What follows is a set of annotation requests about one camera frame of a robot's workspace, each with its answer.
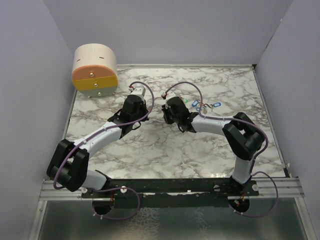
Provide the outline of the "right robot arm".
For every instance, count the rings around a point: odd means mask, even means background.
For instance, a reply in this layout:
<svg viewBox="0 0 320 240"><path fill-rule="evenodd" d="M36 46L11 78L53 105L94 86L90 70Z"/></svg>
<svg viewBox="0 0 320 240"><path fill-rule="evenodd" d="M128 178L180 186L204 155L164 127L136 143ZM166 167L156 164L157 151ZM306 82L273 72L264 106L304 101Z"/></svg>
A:
<svg viewBox="0 0 320 240"><path fill-rule="evenodd" d="M177 124L181 132L210 133L224 136L235 155L234 170L229 189L240 196L248 189L252 169L257 156L269 143L267 135L243 112L233 117L204 116L190 112L182 99L175 96L161 106L163 118L168 125Z"/></svg>

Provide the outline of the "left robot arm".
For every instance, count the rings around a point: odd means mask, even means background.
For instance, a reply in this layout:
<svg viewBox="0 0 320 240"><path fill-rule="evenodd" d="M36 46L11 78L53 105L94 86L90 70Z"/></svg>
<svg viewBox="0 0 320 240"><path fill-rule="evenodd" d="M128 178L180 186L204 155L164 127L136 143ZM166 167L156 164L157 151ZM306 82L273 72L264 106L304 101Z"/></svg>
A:
<svg viewBox="0 0 320 240"><path fill-rule="evenodd" d="M144 97L132 93L125 99L122 108L96 131L75 141L61 140L46 172L53 180L53 187L71 192L80 188L93 189L97 196L106 197L111 190L108 177L97 170L88 170L90 158L134 131L134 125L147 121L148 114Z"/></svg>

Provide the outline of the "blue key tag with key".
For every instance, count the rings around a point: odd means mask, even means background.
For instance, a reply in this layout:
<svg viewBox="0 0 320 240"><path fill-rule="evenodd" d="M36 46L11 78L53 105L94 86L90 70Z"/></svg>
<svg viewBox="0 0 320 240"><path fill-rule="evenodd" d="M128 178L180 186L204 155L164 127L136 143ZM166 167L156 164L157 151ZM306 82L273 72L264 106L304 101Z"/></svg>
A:
<svg viewBox="0 0 320 240"><path fill-rule="evenodd" d="M191 106L192 106L192 107L196 107L196 106L198 105L198 103L199 103L199 101L198 101L198 100L195 100L195 101L191 104Z"/></svg>

